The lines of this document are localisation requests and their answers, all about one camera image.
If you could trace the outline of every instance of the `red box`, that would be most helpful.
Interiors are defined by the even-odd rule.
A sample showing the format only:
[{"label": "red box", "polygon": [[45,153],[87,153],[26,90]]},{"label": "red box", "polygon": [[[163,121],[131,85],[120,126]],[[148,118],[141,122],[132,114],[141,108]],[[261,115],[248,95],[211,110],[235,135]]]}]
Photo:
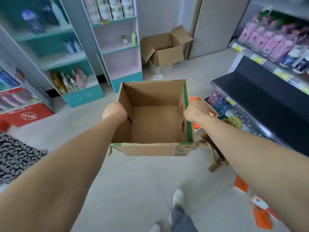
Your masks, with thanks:
[{"label": "red box", "polygon": [[0,115],[0,119],[20,127],[55,114],[47,106],[38,102]]}]

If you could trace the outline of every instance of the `tile floor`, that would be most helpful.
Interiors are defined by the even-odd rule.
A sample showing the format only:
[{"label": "tile floor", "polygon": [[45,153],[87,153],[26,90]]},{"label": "tile floor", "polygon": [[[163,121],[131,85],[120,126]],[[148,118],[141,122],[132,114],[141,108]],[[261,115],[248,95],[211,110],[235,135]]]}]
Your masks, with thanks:
[{"label": "tile floor", "polygon": [[[164,74],[164,79],[186,78],[190,95],[206,98],[213,91],[211,80],[226,74],[236,55],[228,49],[186,60]],[[143,68],[144,80],[152,75]],[[102,88],[104,98],[73,109],[57,97],[55,115],[12,128],[10,134],[35,148],[53,151],[97,124],[104,108],[118,99],[112,88],[106,84]],[[209,151],[204,148],[187,157],[129,157],[114,150],[92,184],[72,232],[142,232],[154,222],[168,231],[172,195],[180,187],[186,194],[185,210],[199,232],[262,231],[255,226],[248,196],[232,186],[233,168],[224,166],[211,174],[210,165]],[[273,224],[274,231],[288,231],[281,222]]]}]

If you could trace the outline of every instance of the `price tag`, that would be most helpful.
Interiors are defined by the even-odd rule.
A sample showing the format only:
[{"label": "price tag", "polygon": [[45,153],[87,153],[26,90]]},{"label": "price tag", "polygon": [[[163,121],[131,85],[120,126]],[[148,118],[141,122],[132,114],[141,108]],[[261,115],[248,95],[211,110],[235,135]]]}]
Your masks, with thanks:
[{"label": "price tag", "polygon": [[309,85],[304,82],[299,83],[299,90],[304,92],[305,94],[309,95]]},{"label": "price tag", "polygon": [[288,81],[288,80],[290,80],[290,79],[293,77],[292,75],[290,75],[290,74],[288,74],[288,73],[282,71],[282,70],[279,69],[279,68],[277,68],[276,70],[274,70],[272,73],[275,74],[276,76],[280,77],[280,78],[281,78],[282,80],[284,80],[284,81]]},{"label": "price tag", "polygon": [[110,23],[111,23],[111,21],[110,21],[109,19],[107,19],[107,20],[103,20],[103,21],[101,21],[101,23],[106,25],[106,24],[110,24]]},{"label": "price tag", "polygon": [[242,46],[240,46],[240,45],[238,45],[238,44],[236,44],[236,43],[234,43],[233,45],[232,45],[232,48],[234,49],[234,50],[237,50],[238,52],[242,52],[242,51],[244,51],[244,49],[245,49],[245,47],[242,47]]},{"label": "price tag", "polygon": [[267,60],[256,55],[256,54],[253,54],[251,55],[250,59],[252,59],[254,62],[257,62],[258,64],[260,65],[263,65],[264,62],[266,62]]},{"label": "price tag", "polygon": [[233,106],[236,104],[236,102],[235,102],[233,99],[231,99],[230,97],[227,97],[226,100],[227,100],[230,104],[232,104]]}]

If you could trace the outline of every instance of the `wooden stand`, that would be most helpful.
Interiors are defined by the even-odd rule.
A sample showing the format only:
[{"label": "wooden stand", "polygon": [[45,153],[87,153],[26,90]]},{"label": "wooden stand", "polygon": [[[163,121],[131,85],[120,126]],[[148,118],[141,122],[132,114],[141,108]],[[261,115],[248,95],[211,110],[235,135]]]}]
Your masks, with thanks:
[{"label": "wooden stand", "polygon": [[198,140],[196,142],[196,147],[204,147],[207,148],[211,151],[211,158],[212,158],[212,165],[208,167],[208,170],[212,173],[214,172],[217,168],[221,167],[223,164],[228,165],[229,162],[227,160],[222,160],[221,158],[216,157],[216,152],[214,148],[205,140],[203,137],[207,135],[206,132],[204,132],[201,137],[202,139]]}]

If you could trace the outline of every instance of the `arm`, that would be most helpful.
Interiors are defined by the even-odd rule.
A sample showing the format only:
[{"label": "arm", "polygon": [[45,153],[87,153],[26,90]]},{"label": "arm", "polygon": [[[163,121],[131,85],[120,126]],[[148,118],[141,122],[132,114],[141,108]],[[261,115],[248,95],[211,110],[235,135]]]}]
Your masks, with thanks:
[{"label": "arm", "polygon": [[127,119],[118,102],[104,120],[38,161],[0,194],[0,231],[70,231],[117,127]]},{"label": "arm", "polygon": [[308,231],[308,157],[210,116],[204,101],[191,101],[184,115],[207,132],[235,171],[291,231]]}]

